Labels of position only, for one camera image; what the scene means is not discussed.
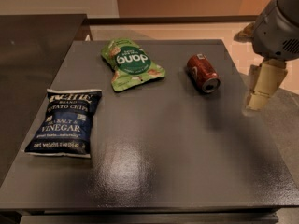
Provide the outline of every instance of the black table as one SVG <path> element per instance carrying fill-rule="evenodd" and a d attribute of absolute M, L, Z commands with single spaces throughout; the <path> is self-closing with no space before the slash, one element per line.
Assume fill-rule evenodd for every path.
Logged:
<path fill-rule="evenodd" d="M 112 90 L 112 71 L 100 56 L 106 41 L 73 43 L 51 87 L 103 90 L 92 158 L 22 152 L 44 118 L 45 99 L 0 189 L 0 209 L 42 214 L 23 223 L 41 218 L 44 223 L 98 218 L 275 223 L 275 210 L 298 206 L 298 188 L 267 126 L 283 114 L 270 110 L 262 119 L 244 112 L 247 89 L 222 41 L 137 43 L 166 69 L 166 78 L 121 93 Z M 221 76 L 220 88 L 209 95 L 198 92 L 185 71 L 198 52 Z M 107 212 L 113 215 L 99 216 Z M 65 213 L 89 217 L 61 216 Z"/>

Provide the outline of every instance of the soda can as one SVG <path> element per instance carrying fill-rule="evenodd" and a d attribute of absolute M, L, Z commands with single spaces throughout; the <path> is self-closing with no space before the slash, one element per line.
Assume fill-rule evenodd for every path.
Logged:
<path fill-rule="evenodd" d="M 221 84 L 219 75 L 203 54 L 193 55 L 187 62 L 187 69 L 197 88 L 204 93 L 212 93 Z"/>

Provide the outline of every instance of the green snack bag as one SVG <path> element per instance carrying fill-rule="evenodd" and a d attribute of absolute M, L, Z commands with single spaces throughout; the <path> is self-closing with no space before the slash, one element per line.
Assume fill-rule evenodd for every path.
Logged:
<path fill-rule="evenodd" d="M 130 39 L 111 40 L 102 48 L 101 55 L 115 71 L 111 80 L 114 91 L 124 91 L 151 79 L 165 77 L 165 70 Z"/>

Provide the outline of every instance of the table surface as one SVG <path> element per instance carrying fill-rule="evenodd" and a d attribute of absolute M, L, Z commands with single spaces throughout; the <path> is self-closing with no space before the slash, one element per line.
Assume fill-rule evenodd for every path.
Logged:
<path fill-rule="evenodd" d="M 0 186 L 84 19 L 0 16 Z"/>
<path fill-rule="evenodd" d="M 106 41 L 74 42 L 51 87 L 103 90 L 92 158 L 22 152 L 43 121 L 45 99 L 0 189 L 0 208 L 202 212 L 299 205 L 299 191 L 221 40 L 139 41 L 166 78 L 116 93 L 101 59 Z M 209 95 L 188 59 L 204 53 L 221 76 Z"/>

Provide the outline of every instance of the potato chip bag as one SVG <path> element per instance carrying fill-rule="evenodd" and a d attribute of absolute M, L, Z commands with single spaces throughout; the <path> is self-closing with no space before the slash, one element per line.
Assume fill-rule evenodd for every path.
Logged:
<path fill-rule="evenodd" d="M 24 152 L 90 158 L 93 115 L 102 91 L 47 89 L 47 92 L 49 103 L 45 119 Z"/>
<path fill-rule="evenodd" d="M 124 91 L 149 80 L 165 77 L 165 70 L 130 39 L 111 40 L 102 48 L 101 55 L 115 71 L 111 80 L 114 91 Z"/>

